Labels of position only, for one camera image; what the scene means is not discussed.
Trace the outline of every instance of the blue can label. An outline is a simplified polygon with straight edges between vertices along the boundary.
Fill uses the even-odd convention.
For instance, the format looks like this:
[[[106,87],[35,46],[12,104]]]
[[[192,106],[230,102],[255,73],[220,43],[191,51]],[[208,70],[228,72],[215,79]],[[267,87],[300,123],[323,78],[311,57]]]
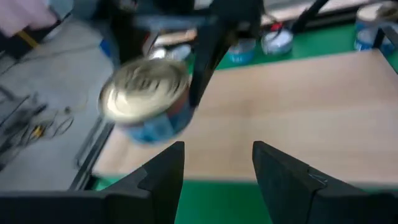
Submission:
[[[149,119],[143,125],[127,128],[127,133],[133,140],[143,144],[164,142],[175,137],[182,131],[193,116],[188,100],[174,114],[166,112]]]

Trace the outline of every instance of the can lid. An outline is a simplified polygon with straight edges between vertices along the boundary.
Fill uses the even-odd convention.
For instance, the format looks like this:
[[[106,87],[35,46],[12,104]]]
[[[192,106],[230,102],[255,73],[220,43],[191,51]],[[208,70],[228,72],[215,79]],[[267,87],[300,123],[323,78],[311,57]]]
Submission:
[[[261,45],[266,54],[286,53],[292,48],[293,34],[285,29],[270,32],[261,39]]]
[[[363,6],[358,9],[356,17],[363,21],[375,21],[377,19],[377,10],[379,10],[381,6],[381,2]]]
[[[115,122],[140,123],[170,107],[188,85],[183,62],[136,60],[123,65],[99,95],[99,109]]]

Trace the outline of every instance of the tin can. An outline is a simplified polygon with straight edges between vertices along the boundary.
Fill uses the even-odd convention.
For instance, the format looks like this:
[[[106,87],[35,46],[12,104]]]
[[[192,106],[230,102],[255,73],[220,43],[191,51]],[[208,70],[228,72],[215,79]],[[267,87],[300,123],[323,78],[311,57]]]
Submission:
[[[228,49],[228,58],[236,64],[244,65],[254,58],[255,39],[239,39],[238,43]]]
[[[398,32],[398,24],[393,23],[383,23],[377,27],[362,29],[356,34],[354,48],[357,51],[372,49],[374,40],[376,38],[377,30],[380,26],[391,26],[396,32]],[[387,37],[384,37],[380,46],[380,52],[384,55],[389,55],[394,51],[394,49],[395,47],[391,43],[391,41]]]
[[[99,110],[135,141],[174,138],[190,122],[189,76],[183,62],[136,60],[123,65],[99,94]]]
[[[377,11],[382,4],[382,2],[378,2],[359,8],[356,13],[355,30],[359,31],[379,23],[380,20],[377,16]]]

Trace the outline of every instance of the red cap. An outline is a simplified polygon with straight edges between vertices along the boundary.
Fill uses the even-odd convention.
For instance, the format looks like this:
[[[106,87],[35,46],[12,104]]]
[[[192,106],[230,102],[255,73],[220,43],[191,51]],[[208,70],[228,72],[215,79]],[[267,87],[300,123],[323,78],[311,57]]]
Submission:
[[[271,26],[271,31],[277,31],[282,28],[283,24],[281,22],[275,23]]]

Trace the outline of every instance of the gold can lid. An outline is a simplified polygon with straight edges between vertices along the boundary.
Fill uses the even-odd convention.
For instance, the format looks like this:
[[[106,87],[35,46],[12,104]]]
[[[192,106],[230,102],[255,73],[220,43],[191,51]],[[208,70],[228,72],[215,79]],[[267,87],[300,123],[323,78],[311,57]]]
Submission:
[[[120,123],[140,123],[167,110],[188,85],[183,62],[140,59],[123,65],[99,95],[102,113]]]

